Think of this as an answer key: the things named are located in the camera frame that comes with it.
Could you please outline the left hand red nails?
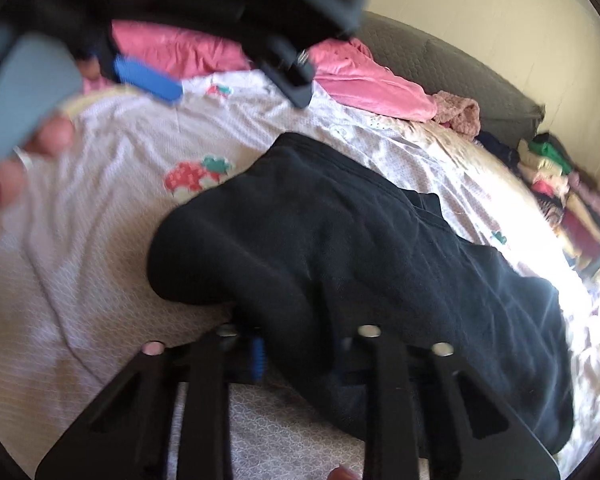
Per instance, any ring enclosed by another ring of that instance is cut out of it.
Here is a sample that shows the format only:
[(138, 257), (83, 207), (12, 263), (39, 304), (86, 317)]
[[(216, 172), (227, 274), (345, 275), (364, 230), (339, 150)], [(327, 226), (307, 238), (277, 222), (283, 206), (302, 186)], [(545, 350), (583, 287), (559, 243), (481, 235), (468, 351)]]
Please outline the left hand red nails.
[[(70, 148), (74, 139), (74, 125), (65, 115), (48, 118), (24, 146), (27, 155), (55, 157)], [(0, 231), (1, 214), (15, 203), (27, 184), (24, 165), (16, 158), (0, 160)]]

